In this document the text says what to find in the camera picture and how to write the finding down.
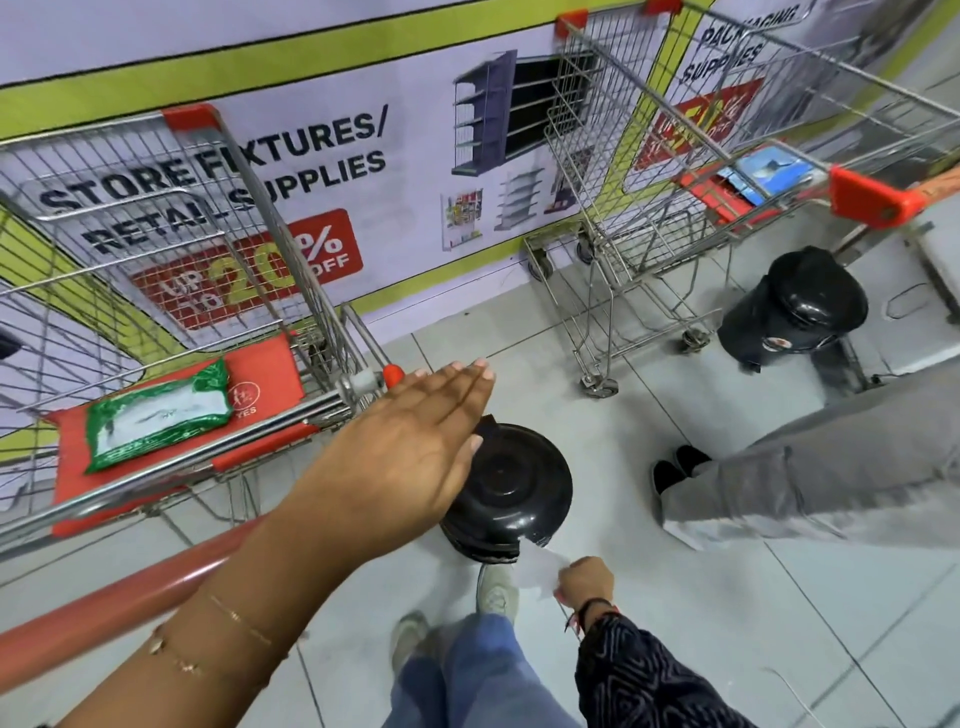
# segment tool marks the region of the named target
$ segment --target black bracelet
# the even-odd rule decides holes
[[[616,609],[616,607],[614,607],[607,599],[603,598],[602,596],[592,596],[590,599],[588,599],[583,604],[581,604],[580,609],[577,610],[577,624],[580,625],[580,629],[583,630],[585,635],[587,633],[587,623],[586,623],[587,609],[592,607],[594,604],[606,604],[608,607],[611,607],[612,609]]]

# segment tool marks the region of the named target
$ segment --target gold bracelet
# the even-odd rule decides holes
[[[192,675],[193,677],[204,678],[208,675],[218,677],[221,680],[234,685],[240,685],[241,687],[247,688],[248,690],[253,690],[255,692],[261,692],[267,685],[270,684],[268,678],[267,682],[262,683],[261,685],[248,686],[246,681],[242,678],[239,678],[235,675],[229,675],[225,672],[216,672],[208,671],[205,668],[201,667],[199,663],[190,662],[183,659],[181,655],[178,654],[167,641],[167,638],[163,634],[163,627],[166,625],[166,622],[158,625],[154,630],[153,634],[150,636],[150,640],[147,642],[147,652],[150,655],[167,655],[171,658],[174,666],[180,671],[187,675]]]
[[[263,632],[261,632],[260,630],[258,630],[258,629],[257,629],[256,627],[254,627],[252,624],[249,624],[249,623],[248,623],[245,619],[243,619],[240,615],[238,615],[236,612],[234,612],[232,609],[230,609],[230,608],[229,608],[226,604],[224,604],[222,601],[220,601],[220,599],[218,599],[216,595],[207,594],[206,596],[207,596],[207,598],[209,598],[210,601],[212,601],[214,604],[217,605],[217,608],[218,608],[221,612],[223,612],[225,615],[227,615],[227,616],[230,618],[230,621],[232,621],[232,622],[234,622],[235,624],[238,624],[238,625],[240,625],[241,627],[243,627],[244,629],[246,629],[246,630],[251,634],[251,636],[253,636],[258,642],[260,642],[261,644],[263,644],[264,646],[267,646],[267,647],[273,647],[273,646],[274,646],[274,641],[273,641],[273,640],[271,640],[269,637],[267,637],[265,634],[263,634]]]

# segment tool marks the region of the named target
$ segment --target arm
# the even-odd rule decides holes
[[[480,445],[471,433],[492,388],[483,361],[406,377],[341,430],[236,554],[60,725],[236,725],[326,598],[440,521]]]
[[[591,598],[612,602],[613,574],[601,559],[580,559],[561,571],[560,593],[578,613]],[[590,728],[674,723],[753,728],[705,678],[613,607],[594,602],[584,617],[576,680],[580,712]]]

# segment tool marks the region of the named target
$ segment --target blue jeans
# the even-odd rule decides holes
[[[574,728],[499,615],[472,615],[441,667],[411,657],[396,679],[384,728]]]

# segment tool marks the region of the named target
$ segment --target black patterned sleeve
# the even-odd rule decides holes
[[[589,728],[754,728],[660,640],[614,613],[580,645],[577,690]]]

